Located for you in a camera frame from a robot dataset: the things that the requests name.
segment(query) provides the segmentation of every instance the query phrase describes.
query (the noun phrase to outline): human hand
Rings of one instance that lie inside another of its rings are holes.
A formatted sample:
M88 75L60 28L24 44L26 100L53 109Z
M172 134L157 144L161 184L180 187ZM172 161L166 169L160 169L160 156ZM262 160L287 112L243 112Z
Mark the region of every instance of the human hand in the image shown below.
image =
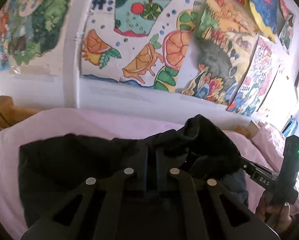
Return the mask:
M266 192L264 191L262 197L259 200L258 206L255 211L255 215L262 221L265 220L265 213L279 215L278 222L275 225L269 225L278 234L286 231L291 225L292 218L290 217L291 207L288 203L283 206L270 206L266 203Z

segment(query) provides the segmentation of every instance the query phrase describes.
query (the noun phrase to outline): metal screw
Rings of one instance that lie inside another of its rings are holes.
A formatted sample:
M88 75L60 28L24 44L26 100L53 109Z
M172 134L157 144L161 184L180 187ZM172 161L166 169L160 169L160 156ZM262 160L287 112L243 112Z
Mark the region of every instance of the metal screw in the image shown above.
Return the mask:
M126 169L124 170L124 173L125 173L125 174L133 174L133 172L134 172L134 170L133 170L132 168L126 168Z
M170 173L174 174L174 175L177 175L177 174L179 174L179 169L177 169L177 168L171 168L170 169Z
M86 182L87 185L93 185L93 184L95 184L96 179L95 178L88 178L85 182Z
M216 186L217 181L214 180L214 179L209 179L209 180L207 181L207 184L210 185L210 186Z

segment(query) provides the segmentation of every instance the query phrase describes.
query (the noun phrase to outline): pink bedsheet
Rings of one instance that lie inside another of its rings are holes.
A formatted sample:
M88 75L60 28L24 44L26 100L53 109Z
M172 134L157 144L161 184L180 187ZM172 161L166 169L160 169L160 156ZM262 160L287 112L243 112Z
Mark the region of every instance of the pink bedsheet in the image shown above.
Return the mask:
M0 129L0 222L18 240L27 230L19 199L17 164L21 145L67 133L141 139L182 125L95 111L59 108L43 111L11 128ZM243 135L234 132L227 136L236 144L242 156L268 168L265 158ZM254 212L263 189L246 177L249 208Z

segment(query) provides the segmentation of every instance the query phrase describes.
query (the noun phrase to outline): black cloth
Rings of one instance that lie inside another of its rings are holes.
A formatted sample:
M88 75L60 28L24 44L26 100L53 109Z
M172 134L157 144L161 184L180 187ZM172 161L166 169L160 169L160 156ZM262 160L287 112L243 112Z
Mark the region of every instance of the black cloth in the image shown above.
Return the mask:
M126 162L139 151L140 145L147 147L148 168L155 169L156 149L161 148L164 155L177 160L178 167L188 151L204 156L190 170L196 178L221 179L239 170L240 153L235 144L201 115L188 119L177 131L169 130L143 140L67 134L35 141L21 146L19 153L19 191L27 225L33 225L87 178L107 178L126 168Z

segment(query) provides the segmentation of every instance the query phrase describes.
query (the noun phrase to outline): bed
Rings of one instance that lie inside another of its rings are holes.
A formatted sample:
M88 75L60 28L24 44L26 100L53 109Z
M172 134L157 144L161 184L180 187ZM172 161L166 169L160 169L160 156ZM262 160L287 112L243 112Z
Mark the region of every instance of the bed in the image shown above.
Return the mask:
M96 111L56 108L39 112L12 127L0 128L0 223L7 233L18 240L27 230L23 208L18 192L18 149L19 146L40 139L74 133L97 136L106 139L132 138L141 139L169 129L179 129L182 125L143 119L117 114L105 114ZM271 155L261 152L257 142L247 139L244 135L225 131L226 135L236 144L243 157L279 170L282 157L271 151ZM259 135L262 142L266 136ZM249 192L249 208L255 211L263 189L246 176ZM299 177L296 184L299 191ZM294 212L299 211L299 198L293 206Z

